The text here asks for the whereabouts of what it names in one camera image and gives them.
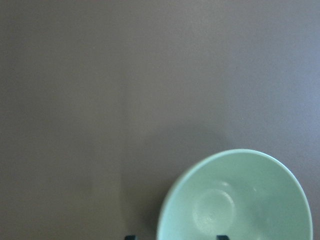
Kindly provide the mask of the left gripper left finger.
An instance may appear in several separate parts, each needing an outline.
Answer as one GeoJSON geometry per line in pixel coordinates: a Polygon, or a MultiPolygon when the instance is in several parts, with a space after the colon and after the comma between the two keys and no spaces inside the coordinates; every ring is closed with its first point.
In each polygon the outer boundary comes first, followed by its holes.
{"type": "Polygon", "coordinates": [[[124,240],[137,240],[137,236],[136,235],[126,235],[124,237],[124,240]]]}

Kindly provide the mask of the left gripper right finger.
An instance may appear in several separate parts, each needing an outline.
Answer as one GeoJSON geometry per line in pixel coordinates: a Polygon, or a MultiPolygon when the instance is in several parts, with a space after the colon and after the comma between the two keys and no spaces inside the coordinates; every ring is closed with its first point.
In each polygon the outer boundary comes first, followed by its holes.
{"type": "Polygon", "coordinates": [[[229,237],[227,235],[217,235],[217,240],[229,240],[229,237]]]}

